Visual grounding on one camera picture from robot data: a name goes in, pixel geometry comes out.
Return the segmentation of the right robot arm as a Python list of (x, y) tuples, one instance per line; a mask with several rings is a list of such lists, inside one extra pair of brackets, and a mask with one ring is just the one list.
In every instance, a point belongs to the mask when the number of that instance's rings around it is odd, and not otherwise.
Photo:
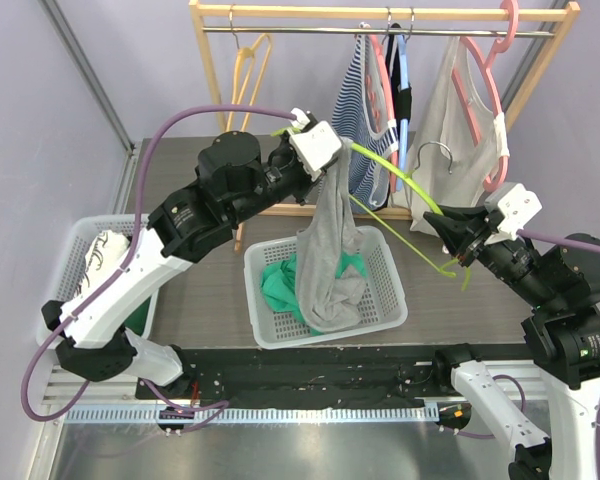
[(521, 231), (489, 243), (503, 215), (442, 206), (425, 220), (463, 267), (479, 262), (531, 308), (524, 341), (549, 404), (545, 433), (517, 409), (467, 344), (435, 353), (431, 380), (459, 393), (508, 456), (511, 479), (600, 479), (600, 239)]

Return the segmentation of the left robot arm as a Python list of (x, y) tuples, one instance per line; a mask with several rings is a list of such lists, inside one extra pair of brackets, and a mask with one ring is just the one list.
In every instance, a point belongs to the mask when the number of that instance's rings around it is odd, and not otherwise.
[(61, 367), (90, 382), (127, 373), (170, 398), (185, 397), (193, 371), (181, 350), (142, 338), (125, 320), (162, 285), (231, 241), (244, 221), (288, 197), (303, 202), (341, 148), (324, 122), (304, 133), (284, 132), (266, 161), (249, 133), (217, 137), (198, 155), (196, 180), (169, 195), (133, 235), (131, 256), (115, 262), (111, 286), (85, 309), (82, 297), (44, 307), (45, 315), (74, 318), (56, 348)]

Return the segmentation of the green tank top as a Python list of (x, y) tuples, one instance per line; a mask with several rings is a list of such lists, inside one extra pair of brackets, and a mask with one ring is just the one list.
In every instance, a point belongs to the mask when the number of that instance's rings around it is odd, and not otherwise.
[(268, 307), (275, 313), (290, 313), (307, 326), (312, 335), (335, 333), (361, 322), (358, 305), (367, 288), (368, 274), (360, 254), (342, 253), (330, 289), (320, 299), (314, 295), (308, 304), (309, 319), (305, 318), (297, 298), (296, 273), (298, 259), (288, 259), (268, 265), (261, 276), (260, 289)]

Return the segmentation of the blue striped tank top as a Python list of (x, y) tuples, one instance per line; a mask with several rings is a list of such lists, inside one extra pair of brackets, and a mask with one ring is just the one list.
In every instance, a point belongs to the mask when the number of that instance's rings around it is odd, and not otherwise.
[[(359, 140), (362, 138), (360, 125), (360, 120), (362, 119), (362, 86), (360, 84), (359, 70), (361, 46), (359, 38), (361, 35), (355, 37), (353, 56), (341, 83), (332, 114), (332, 125), (334, 130), (340, 136), (346, 137), (359, 145), (361, 145)], [(379, 207), (371, 204), (369, 198), (371, 180), (365, 175), (365, 162), (362, 160), (363, 157), (367, 156), (356, 151), (351, 153), (348, 180), (349, 192), (368, 209), (372, 211), (380, 210), (385, 207), (389, 196)]]

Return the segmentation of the yellow hanger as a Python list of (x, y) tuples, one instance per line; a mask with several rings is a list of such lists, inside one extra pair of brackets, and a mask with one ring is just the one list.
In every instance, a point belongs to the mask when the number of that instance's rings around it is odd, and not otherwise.
[(261, 89), (261, 84), (264, 78), (264, 74), (267, 70), (269, 59), (273, 50), (273, 39), (268, 33), (261, 33), (251, 46), (242, 47), (239, 43), (238, 35), (234, 30), (233, 23), (233, 8), (234, 4), (230, 6), (228, 20), (230, 26), (230, 33), (234, 37), (235, 44), (237, 47), (233, 76), (232, 76), (232, 90), (231, 100), (232, 105), (243, 105), (245, 102), (245, 96), (247, 89), (251, 83), (253, 72), (257, 64), (257, 55), (263, 54), (260, 69), (255, 79), (253, 89), (251, 92), (250, 99), (245, 103), (248, 106), (253, 106), (257, 100), (258, 94)]

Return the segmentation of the grey tank top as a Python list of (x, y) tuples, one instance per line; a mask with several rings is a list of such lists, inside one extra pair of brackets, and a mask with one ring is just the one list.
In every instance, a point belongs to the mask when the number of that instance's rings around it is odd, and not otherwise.
[(295, 294), (302, 319), (322, 334), (360, 323), (358, 304), (367, 287), (357, 255), (364, 235), (356, 228), (349, 200), (352, 141), (342, 139), (327, 170), (308, 228), (297, 235)]

